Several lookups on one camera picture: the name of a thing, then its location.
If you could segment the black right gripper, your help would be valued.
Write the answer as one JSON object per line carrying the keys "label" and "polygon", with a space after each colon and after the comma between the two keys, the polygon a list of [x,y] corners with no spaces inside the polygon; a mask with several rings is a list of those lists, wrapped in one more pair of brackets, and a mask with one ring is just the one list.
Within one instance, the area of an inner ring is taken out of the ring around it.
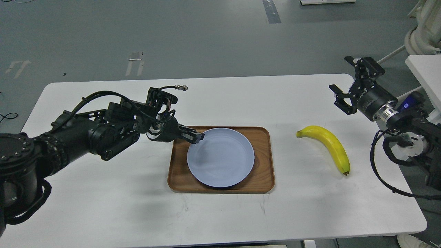
{"label": "black right gripper", "polygon": [[373,58],[356,59],[346,56],[344,60],[355,69],[355,80],[349,91],[361,93],[355,97],[355,106],[349,105],[345,99],[349,99],[351,95],[343,93],[335,84],[329,85],[329,89],[335,94],[335,106],[347,115],[357,113],[358,109],[369,121],[376,120],[377,112],[384,105],[396,106],[397,99],[376,84],[377,78],[384,75],[385,70]]}

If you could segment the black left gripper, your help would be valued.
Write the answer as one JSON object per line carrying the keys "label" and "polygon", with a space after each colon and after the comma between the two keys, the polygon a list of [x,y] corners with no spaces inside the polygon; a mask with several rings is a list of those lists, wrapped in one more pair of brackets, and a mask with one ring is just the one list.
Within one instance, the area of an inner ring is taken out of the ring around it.
{"label": "black left gripper", "polygon": [[204,139],[204,136],[204,133],[194,128],[179,126],[175,117],[165,123],[151,124],[147,132],[148,139],[156,142],[171,142],[179,138],[188,143],[197,144]]}

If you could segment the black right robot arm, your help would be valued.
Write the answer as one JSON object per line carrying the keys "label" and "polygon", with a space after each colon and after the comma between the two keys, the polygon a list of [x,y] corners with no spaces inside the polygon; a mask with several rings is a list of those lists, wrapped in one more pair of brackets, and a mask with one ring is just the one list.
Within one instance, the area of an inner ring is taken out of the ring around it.
{"label": "black right robot arm", "polygon": [[381,121],[385,130],[379,130],[370,148],[370,163],[375,176],[392,193],[415,199],[440,200],[440,195],[407,193],[384,181],[375,164],[375,148],[383,137],[383,150],[389,160],[397,165],[418,167],[425,173],[425,184],[440,190],[440,124],[431,123],[423,109],[424,97],[413,91],[398,104],[397,98],[377,84],[385,70],[370,57],[345,61],[353,66],[355,80],[348,93],[338,86],[330,85],[335,94],[334,104],[347,115],[360,111],[369,121]]}

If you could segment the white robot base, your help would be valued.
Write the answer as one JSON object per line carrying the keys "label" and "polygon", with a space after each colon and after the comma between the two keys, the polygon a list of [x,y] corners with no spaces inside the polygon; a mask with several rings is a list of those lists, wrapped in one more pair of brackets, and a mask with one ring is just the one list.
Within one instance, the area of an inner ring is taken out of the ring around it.
{"label": "white robot base", "polygon": [[409,18],[417,20],[417,26],[404,39],[410,55],[440,55],[441,1],[419,0],[409,12]]}

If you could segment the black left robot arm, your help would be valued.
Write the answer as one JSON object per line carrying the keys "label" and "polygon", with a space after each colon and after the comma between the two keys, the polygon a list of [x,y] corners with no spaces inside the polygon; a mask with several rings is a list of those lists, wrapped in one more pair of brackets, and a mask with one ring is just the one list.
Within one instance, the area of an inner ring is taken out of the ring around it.
{"label": "black left robot arm", "polygon": [[171,106],[177,97],[170,86],[151,87],[145,103],[113,91],[98,91],[64,111],[52,129],[37,137],[26,133],[1,134],[1,232],[7,225],[28,220],[46,202],[52,176],[85,154],[108,161],[139,140],[182,139],[196,144],[204,135],[181,125]]}

